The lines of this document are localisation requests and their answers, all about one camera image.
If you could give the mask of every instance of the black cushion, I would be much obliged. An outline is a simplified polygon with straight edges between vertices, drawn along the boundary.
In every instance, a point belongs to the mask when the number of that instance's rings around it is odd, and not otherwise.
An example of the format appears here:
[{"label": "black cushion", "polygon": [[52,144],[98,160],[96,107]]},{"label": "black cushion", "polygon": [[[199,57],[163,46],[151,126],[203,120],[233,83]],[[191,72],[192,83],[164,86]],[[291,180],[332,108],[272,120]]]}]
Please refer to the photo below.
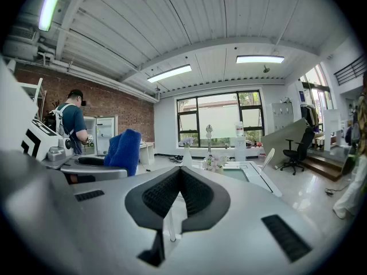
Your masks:
[{"label": "black cushion", "polygon": [[298,158],[298,152],[293,150],[283,150],[283,154],[289,158],[297,159]]}]

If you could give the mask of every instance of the red brick wall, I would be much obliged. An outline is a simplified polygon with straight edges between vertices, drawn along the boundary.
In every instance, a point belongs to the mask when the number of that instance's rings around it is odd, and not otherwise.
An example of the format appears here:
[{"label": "red brick wall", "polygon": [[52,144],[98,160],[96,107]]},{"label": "red brick wall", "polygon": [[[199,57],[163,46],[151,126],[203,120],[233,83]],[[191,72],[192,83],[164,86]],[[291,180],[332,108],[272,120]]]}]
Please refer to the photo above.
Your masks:
[{"label": "red brick wall", "polygon": [[84,116],[118,115],[119,133],[131,128],[142,134],[143,141],[154,142],[152,103],[82,78],[38,66],[17,63],[14,75],[18,81],[28,84],[38,84],[40,77],[43,78],[42,87],[47,91],[44,115],[54,109],[52,103],[58,100],[63,103],[72,89],[79,89],[87,101],[87,106],[81,107]]}]

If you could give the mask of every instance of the blue t-shirt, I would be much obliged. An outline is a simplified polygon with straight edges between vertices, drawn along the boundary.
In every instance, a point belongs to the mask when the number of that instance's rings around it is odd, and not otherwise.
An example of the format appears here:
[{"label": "blue t-shirt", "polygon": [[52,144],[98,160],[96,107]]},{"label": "blue t-shirt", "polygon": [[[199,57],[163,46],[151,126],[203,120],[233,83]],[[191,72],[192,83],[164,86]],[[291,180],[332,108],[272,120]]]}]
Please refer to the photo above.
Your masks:
[{"label": "blue t-shirt", "polygon": [[[58,107],[61,110],[67,103],[63,103]],[[81,155],[81,141],[77,138],[76,133],[87,129],[85,126],[83,112],[75,105],[69,105],[63,111],[63,125],[65,133],[74,129],[74,132],[70,136],[71,146],[75,154]]]}]

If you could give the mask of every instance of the black cap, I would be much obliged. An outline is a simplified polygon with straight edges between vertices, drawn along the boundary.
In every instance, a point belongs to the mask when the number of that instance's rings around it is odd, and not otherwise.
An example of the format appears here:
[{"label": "black cap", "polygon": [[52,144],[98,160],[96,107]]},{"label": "black cap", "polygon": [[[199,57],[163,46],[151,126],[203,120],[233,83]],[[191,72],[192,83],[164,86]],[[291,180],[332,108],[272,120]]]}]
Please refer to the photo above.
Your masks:
[{"label": "black cap", "polygon": [[83,101],[83,92],[79,89],[73,89],[70,91],[68,98],[70,98],[72,95],[80,96],[81,97],[81,105],[85,106],[87,104],[86,101]]}]

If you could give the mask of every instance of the door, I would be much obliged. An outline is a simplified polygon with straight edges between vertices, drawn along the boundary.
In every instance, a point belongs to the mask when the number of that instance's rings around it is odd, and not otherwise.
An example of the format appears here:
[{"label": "door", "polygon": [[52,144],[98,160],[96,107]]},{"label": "door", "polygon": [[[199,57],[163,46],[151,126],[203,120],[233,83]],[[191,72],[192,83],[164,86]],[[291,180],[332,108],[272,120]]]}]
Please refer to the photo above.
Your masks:
[{"label": "door", "polygon": [[97,155],[107,155],[110,138],[117,133],[117,116],[96,117],[96,145]]}]

